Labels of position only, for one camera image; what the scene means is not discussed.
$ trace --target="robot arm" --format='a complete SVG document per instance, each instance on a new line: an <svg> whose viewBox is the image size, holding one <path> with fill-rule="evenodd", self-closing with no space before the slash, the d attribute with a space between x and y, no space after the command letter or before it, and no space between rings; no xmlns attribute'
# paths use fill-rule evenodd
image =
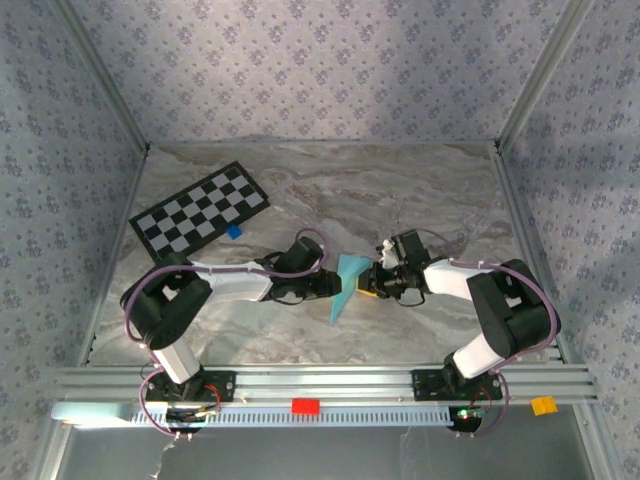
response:
<svg viewBox="0 0 640 480"><path fill-rule="evenodd" d="M190 262L181 253L171 253L143 278L162 267L185 266L185 270L150 281L132 299L131 323L179 397L194 399L203 386L202 366L183 335L205 303L281 301L287 294L300 301L337 295L342 289L340 277L323 268L296 278L282 278L312 269L322 256L322 248L308 237L297 239L287 252L274 252L242 265L205 265ZM141 281L122 296L123 308Z"/></svg>
<svg viewBox="0 0 640 480"><path fill-rule="evenodd" d="M432 259L416 231L385 240L379 251L381 261L360 275L358 289L399 300L407 288L417 288L423 299L424 294L445 294L473 302L482 333L446 357L445 388L455 391L548 337L551 321L542 300L516 278L501 271L461 268L443 257ZM503 266L535 283L521 260Z"/></svg>

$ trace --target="patterned wallpaper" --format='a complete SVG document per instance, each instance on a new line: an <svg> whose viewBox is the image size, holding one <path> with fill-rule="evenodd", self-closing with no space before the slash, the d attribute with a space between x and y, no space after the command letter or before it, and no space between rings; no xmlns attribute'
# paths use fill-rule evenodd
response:
<svg viewBox="0 0 640 480"><path fill-rule="evenodd" d="M139 155L46 2L0 2L0 478L27 478Z"/></svg>
<svg viewBox="0 0 640 480"><path fill-rule="evenodd" d="M628 478L640 479L640 6L597 1L516 139L529 224L590 364Z"/></svg>
<svg viewBox="0 0 640 480"><path fill-rule="evenodd" d="M76 0L147 141L490 139L565 0Z"/></svg>

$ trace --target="red block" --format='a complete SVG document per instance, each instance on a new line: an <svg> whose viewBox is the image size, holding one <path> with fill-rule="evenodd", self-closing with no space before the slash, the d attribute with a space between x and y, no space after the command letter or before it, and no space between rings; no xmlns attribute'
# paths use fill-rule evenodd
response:
<svg viewBox="0 0 640 480"><path fill-rule="evenodd" d="M296 415L320 415L320 400L315 398L294 398L291 413Z"/></svg>

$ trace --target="checkerboard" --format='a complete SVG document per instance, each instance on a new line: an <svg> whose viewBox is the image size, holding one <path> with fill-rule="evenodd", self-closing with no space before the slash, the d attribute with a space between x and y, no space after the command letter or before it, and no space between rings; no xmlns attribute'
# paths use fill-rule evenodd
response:
<svg viewBox="0 0 640 480"><path fill-rule="evenodd" d="M189 255L269 206L267 194L233 162L185 188L129 223L154 261Z"/></svg>

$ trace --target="marble table surface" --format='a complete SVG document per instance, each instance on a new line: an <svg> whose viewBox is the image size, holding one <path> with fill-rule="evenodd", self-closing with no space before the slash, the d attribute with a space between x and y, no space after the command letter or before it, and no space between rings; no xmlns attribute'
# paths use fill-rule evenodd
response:
<svg viewBox="0 0 640 480"><path fill-rule="evenodd" d="M484 147L455 145L246 144L154 148L130 216L238 160L270 196L271 206L191 255L213 264L244 263L285 250L301 227L330 238L340 253L376 256L374 247L408 227L453 242L466 260L518 256L492 164ZM146 354L123 332L122 293L152 266L127 226L105 300L91 365L142 365ZM449 254L437 238L423 241ZM250 363L441 362L479 331L468 302L427 297L417 308L355 293L334 327L331 299L287 307L273 302L209 303L186 336L205 365Z"/></svg>

